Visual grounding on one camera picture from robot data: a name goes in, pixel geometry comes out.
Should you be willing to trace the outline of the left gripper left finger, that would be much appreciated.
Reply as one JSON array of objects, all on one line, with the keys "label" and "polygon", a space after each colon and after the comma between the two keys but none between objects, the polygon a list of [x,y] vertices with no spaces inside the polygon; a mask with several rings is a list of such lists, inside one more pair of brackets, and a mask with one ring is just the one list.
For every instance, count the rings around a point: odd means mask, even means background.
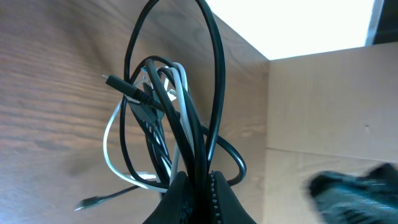
[{"label": "left gripper left finger", "polygon": [[143,224],[188,223],[192,214],[192,193],[186,173],[179,172],[156,209]]}]

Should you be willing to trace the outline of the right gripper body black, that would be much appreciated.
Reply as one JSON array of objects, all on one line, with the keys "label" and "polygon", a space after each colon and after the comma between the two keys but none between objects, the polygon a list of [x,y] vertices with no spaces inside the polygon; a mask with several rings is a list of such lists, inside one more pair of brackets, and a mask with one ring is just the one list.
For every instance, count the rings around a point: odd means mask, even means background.
[{"label": "right gripper body black", "polygon": [[390,163],[365,176],[319,172],[307,190],[325,223],[397,224],[397,169]]}]

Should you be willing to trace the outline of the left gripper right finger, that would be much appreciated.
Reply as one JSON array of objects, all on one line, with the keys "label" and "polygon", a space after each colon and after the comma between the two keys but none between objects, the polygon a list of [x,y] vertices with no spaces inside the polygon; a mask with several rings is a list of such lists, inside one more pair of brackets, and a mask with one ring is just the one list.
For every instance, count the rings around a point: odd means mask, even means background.
[{"label": "left gripper right finger", "polygon": [[211,223],[256,224],[219,171],[209,174],[209,198]]}]

